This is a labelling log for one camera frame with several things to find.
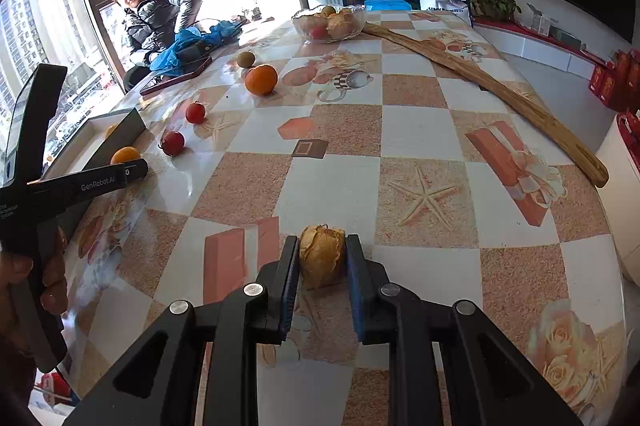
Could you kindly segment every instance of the person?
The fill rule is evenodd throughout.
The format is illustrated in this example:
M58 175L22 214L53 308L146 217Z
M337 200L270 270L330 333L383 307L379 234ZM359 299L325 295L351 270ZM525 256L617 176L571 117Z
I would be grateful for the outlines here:
M196 22L202 0L114 0L124 8L122 48L134 67L124 76L129 91L150 72L151 62L175 35Z
M40 297L40 304L52 314L62 314L68 305L65 248L66 239L59 229L56 252L49 258L42 274L45 290ZM28 256L0 252L0 409L3 424L38 424L27 408L36 366L9 296L9 285L26 279L32 268L33 260Z

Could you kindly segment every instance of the open box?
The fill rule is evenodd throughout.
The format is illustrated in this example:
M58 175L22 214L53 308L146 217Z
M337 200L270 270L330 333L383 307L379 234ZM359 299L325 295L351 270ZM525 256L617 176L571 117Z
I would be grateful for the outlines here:
M117 127L105 138L105 132L114 124ZM133 145L145 129L145 123L135 108L91 117L76 130L42 178L52 179L76 171L107 166L116 151ZM77 203L58 215L58 225L67 237L73 235L90 203L91 201Z

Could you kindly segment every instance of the metal screw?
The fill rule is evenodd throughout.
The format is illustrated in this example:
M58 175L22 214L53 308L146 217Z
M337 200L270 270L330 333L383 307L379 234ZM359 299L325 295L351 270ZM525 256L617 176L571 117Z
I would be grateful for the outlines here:
M264 288L259 283L250 283L246 287L244 287L244 293L247 296L258 296L262 294Z
M462 300L456 304L456 310L464 316L470 316L471 314L476 312L476 306L471 303L471 301Z
M380 292L385 296L393 297L398 296L400 294L400 287L395 283L385 283L380 287Z
M189 308L189 304L185 300L176 300L169 305L172 314L184 314Z

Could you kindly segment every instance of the bowl of fruit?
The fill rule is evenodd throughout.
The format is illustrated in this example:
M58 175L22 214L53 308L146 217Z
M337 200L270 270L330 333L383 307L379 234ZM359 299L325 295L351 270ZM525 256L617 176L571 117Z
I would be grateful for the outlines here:
M318 5L296 12L292 20L305 40L333 43L357 36L364 28L364 12L364 5Z

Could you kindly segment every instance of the person's hand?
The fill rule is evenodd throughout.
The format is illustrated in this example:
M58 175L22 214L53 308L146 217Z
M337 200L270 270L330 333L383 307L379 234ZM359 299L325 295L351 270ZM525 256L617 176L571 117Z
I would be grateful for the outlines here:
M62 229L56 233L56 252L44 266L42 283L45 290L40 297L43 308L52 314L62 314L67 307L65 259L66 239ZM22 352L29 349L20 332L17 316L9 297L9 285L23 281L33 267L28 256L0 252L0 336Z

